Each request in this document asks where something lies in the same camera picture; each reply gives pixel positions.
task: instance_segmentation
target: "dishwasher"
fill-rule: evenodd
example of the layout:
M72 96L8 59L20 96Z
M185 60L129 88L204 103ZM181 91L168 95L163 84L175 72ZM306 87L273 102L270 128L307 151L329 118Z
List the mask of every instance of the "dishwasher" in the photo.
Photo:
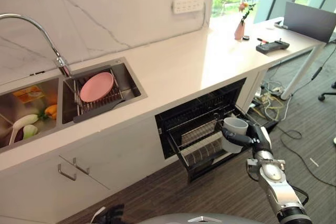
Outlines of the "dishwasher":
M238 154L222 149L217 120L247 119L236 101L246 79L241 79L155 116L164 157L177 155L188 182L199 178Z

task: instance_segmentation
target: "white cup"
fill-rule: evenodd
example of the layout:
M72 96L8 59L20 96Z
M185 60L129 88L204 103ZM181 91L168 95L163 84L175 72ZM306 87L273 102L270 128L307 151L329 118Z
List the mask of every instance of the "white cup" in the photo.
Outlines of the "white cup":
M239 118L224 118L223 127L233 133L246 135L248 124L247 122ZM225 137L222 137L222 148L227 152L239 153L243 147L233 144L229 142Z

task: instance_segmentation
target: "remote control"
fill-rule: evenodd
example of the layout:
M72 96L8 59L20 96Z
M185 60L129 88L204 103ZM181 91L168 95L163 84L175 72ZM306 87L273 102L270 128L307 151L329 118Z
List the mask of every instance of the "remote control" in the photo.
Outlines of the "remote control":
M258 52L262 52L263 54L267 54L269 52L279 50L279 49L286 49L289 47L289 43L283 42L280 40L276 40L272 43L266 43L262 45L256 46L256 50Z

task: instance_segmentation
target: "green vegetable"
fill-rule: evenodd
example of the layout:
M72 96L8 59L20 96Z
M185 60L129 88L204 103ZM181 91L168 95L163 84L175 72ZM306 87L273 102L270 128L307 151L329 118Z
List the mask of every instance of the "green vegetable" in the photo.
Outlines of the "green vegetable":
M31 124L24 126L23 139L36 135L37 131L38 131L37 127Z

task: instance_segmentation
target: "faucet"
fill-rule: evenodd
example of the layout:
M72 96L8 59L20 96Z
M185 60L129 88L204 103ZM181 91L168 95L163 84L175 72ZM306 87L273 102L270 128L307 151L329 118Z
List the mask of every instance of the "faucet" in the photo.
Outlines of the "faucet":
M70 72L70 68L68 66L68 62L66 61L65 58L63 58L60 55L60 53L56 49L54 43L51 41L51 39L50 39L47 31L45 31L45 29L39 23L37 23L32 18L26 17L24 15L20 15L20 14L14 14L14 13L3 13L3 14L0 14L0 19L5 19L5 18L19 18L19 19L23 19L23 20L28 21L29 23L33 24L35 27L37 27L37 29L39 29L41 31L41 33L43 34L44 38L48 41L49 45L51 46L51 48L53 49L54 53L56 54L56 60L54 60L54 63L56 64L56 66L58 67L58 69L61 71L61 73L66 78L71 78L71 72Z

